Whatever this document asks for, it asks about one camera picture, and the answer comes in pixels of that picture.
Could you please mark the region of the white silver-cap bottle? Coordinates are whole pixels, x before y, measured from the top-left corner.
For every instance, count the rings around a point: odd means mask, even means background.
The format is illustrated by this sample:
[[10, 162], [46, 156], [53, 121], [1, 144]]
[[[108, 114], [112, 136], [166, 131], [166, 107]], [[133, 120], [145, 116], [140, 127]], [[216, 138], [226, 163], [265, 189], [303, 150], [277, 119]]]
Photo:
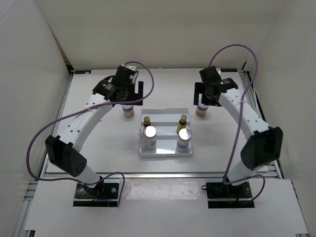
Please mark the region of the white silver-cap bottle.
[[192, 138], [192, 133], [189, 129], [187, 128], [181, 129], [178, 133], [176, 149], [178, 151], [185, 151], [189, 146], [191, 138]]
[[157, 130], [153, 126], [147, 126], [144, 130], [145, 147], [152, 150], [156, 147]]

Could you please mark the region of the small yellow-label bottle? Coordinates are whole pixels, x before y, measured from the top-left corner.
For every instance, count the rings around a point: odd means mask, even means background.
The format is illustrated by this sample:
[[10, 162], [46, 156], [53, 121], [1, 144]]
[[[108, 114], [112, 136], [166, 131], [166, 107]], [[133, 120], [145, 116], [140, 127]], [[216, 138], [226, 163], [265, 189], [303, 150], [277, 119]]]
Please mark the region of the small yellow-label bottle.
[[176, 132], [179, 133], [181, 129], [186, 128], [186, 124], [187, 124], [187, 115], [182, 114], [180, 117]]
[[146, 129], [146, 127], [151, 125], [151, 121], [150, 121], [150, 117], [149, 116], [145, 116], [143, 119], [143, 130]]

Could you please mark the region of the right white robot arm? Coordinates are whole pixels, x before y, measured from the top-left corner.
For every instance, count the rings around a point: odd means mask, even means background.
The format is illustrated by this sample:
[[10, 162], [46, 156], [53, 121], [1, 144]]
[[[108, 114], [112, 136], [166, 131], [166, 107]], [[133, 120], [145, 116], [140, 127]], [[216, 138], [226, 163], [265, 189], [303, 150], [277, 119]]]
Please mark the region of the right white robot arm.
[[236, 121], [246, 139], [240, 152], [241, 160], [225, 172], [222, 193], [234, 197], [239, 185], [251, 178], [257, 170], [279, 159], [283, 139], [280, 127], [271, 127], [259, 117], [242, 98], [242, 91], [232, 78], [222, 79], [214, 66], [199, 72], [201, 82], [195, 83], [194, 105], [224, 107]]

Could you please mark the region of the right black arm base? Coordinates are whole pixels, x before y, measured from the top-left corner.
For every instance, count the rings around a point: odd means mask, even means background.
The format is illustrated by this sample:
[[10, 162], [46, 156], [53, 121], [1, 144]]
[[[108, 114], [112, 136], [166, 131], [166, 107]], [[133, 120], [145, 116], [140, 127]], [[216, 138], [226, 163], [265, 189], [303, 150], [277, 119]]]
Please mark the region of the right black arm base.
[[238, 186], [222, 182], [206, 183], [201, 186], [206, 191], [209, 209], [254, 208], [252, 192], [248, 182]]

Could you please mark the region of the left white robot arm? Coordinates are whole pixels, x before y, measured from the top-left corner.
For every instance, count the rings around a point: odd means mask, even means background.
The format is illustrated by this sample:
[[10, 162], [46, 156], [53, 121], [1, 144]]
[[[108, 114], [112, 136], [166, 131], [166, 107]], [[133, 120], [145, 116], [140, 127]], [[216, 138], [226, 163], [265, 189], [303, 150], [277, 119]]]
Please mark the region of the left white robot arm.
[[80, 151], [95, 126], [114, 105], [95, 107], [111, 102], [135, 101], [143, 97], [143, 86], [135, 92], [138, 70], [135, 66], [120, 65], [116, 74], [102, 79], [93, 88], [85, 105], [86, 112], [75, 116], [73, 121], [57, 136], [49, 136], [45, 141], [51, 164], [65, 171], [81, 183], [86, 183], [86, 191], [93, 198], [102, 195], [104, 186], [88, 165]]

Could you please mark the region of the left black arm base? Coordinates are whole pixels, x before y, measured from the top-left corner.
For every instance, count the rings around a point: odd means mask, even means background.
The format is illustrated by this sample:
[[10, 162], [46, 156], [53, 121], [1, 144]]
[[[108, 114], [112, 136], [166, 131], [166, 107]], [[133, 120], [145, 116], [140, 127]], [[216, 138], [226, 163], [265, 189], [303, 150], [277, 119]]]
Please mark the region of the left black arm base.
[[90, 188], [77, 184], [74, 207], [118, 207], [120, 199], [120, 179], [109, 179]]

